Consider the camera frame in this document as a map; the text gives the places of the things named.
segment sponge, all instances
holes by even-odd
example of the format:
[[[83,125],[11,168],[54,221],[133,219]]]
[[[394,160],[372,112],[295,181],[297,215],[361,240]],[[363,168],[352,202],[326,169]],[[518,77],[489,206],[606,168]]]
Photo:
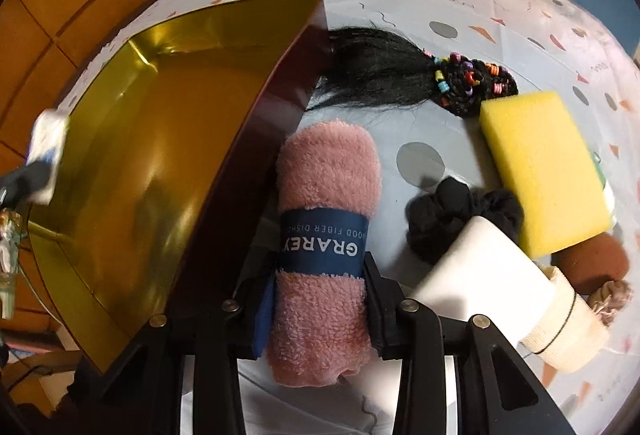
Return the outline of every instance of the sponge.
[[[520,247],[529,258],[609,228],[589,151],[555,92],[484,101],[480,126],[504,186],[522,205]]]

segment rolled towel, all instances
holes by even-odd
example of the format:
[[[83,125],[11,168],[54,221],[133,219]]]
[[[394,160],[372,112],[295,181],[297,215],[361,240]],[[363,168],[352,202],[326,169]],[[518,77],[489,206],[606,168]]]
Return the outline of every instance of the rolled towel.
[[[287,140],[276,168],[282,253],[268,360],[281,385],[332,385],[374,354],[362,261],[380,160],[361,126],[320,122]]]
[[[609,339],[609,331],[557,267],[540,267],[555,287],[545,315],[522,343],[561,371],[582,368]]]
[[[634,291],[626,280],[608,281],[587,300],[602,324],[609,327],[631,300]]]
[[[439,316],[491,318],[516,346],[551,305],[556,289],[519,247],[484,217],[471,218],[411,297]],[[395,415],[400,361],[376,359],[349,382]],[[455,371],[446,357],[447,404],[456,398]]]

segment braided hair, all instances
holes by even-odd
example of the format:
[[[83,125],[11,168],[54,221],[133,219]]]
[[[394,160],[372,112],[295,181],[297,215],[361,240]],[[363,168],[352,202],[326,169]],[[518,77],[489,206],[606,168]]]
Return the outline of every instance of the braided hair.
[[[465,118],[477,116],[483,100],[518,93],[504,67],[457,53],[434,58],[386,30],[344,27],[329,36],[332,61],[316,90],[324,98],[309,110],[335,105],[407,107],[432,100]],[[469,72],[475,84],[469,83]]]

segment dish cloth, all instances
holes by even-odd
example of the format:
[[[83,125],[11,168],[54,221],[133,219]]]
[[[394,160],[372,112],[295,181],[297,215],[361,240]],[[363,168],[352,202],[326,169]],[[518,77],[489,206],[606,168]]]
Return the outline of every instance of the dish cloth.
[[[304,128],[287,139],[276,168],[281,214],[330,208],[369,219],[378,207],[380,160],[372,137],[361,126],[334,121]],[[312,235],[329,238],[328,232],[304,235],[302,241],[298,238],[303,249]],[[375,354],[367,331],[364,279],[347,275],[346,269],[338,274],[287,271],[276,275],[276,308],[267,346],[276,382],[327,386],[341,374],[356,373]]]

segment blue label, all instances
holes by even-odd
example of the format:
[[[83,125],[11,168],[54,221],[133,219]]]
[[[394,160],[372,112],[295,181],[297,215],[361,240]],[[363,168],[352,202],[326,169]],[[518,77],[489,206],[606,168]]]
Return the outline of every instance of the blue label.
[[[267,287],[264,289],[264,296],[260,302],[258,312],[255,314],[254,323],[254,344],[252,349],[255,357],[260,357],[262,351],[267,346],[269,334],[271,333],[271,322],[273,322],[273,309],[275,306],[275,284],[274,275],[271,273]]]
[[[369,220],[343,210],[287,211],[280,217],[279,267],[301,274],[362,277]]]

